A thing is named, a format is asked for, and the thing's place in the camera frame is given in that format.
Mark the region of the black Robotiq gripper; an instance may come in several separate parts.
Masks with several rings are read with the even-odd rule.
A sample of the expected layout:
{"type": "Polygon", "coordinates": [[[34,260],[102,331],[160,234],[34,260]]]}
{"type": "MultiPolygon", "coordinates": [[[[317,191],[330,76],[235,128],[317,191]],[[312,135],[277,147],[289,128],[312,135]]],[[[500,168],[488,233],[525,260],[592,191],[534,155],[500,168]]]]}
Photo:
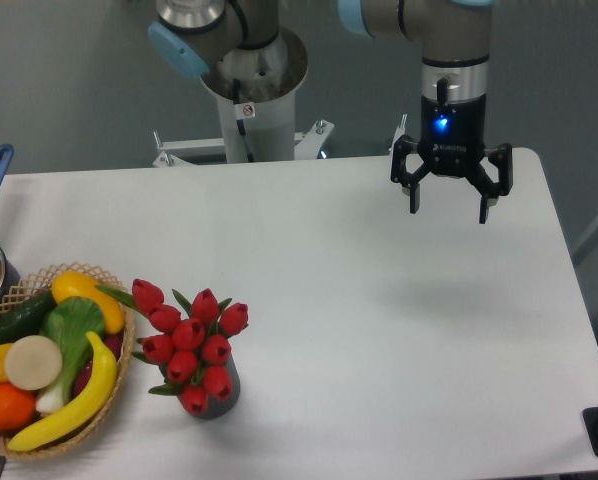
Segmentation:
{"type": "Polygon", "coordinates": [[[406,134],[393,143],[390,180],[409,198],[409,211],[420,207],[420,182],[431,172],[437,176],[466,178],[481,195],[479,223],[485,224],[489,208],[513,186],[513,147],[504,143],[490,150],[484,146],[486,96],[458,103],[440,104],[421,97],[421,137],[417,143],[406,134]],[[409,171],[415,156],[420,165],[409,171]],[[483,159],[497,169],[497,180],[481,165],[483,159]]]}

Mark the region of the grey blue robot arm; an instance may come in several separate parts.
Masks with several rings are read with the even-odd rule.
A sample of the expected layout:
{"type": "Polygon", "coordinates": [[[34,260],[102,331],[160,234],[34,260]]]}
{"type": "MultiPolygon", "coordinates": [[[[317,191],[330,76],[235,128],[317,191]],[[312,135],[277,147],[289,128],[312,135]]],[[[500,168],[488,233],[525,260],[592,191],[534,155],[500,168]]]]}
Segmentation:
{"type": "MultiPolygon", "coordinates": [[[[422,47],[421,134],[398,136],[390,178],[419,208],[428,175],[463,178],[480,217],[513,185],[512,149],[485,146],[493,5],[489,1],[342,1],[342,24],[370,38],[422,47]]],[[[275,1],[160,1],[148,37],[177,73],[215,97],[231,163],[294,160],[295,95],[308,71],[300,38],[275,1]]]]}

